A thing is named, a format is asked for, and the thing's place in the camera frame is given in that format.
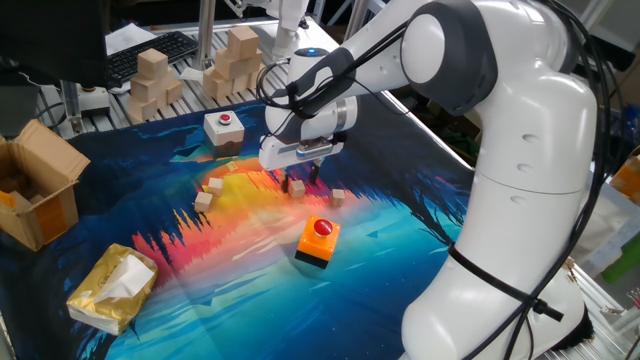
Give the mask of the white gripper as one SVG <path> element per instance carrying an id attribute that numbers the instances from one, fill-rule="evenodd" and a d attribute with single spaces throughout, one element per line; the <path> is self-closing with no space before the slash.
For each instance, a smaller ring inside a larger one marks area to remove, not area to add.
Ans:
<path id="1" fill-rule="evenodd" d="M 284 144 L 274 136 L 263 136 L 259 150 L 259 163 L 264 169 L 272 171 L 312 161 L 309 183 L 315 185 L 323 162 L 322 158 L 336 155 L 343 148 L 342 142 L 333 144 L 324 137 Z M 287 170 L 282 170 L 281 189 L 284 193 L 289 191 L 289 181 Z"/>

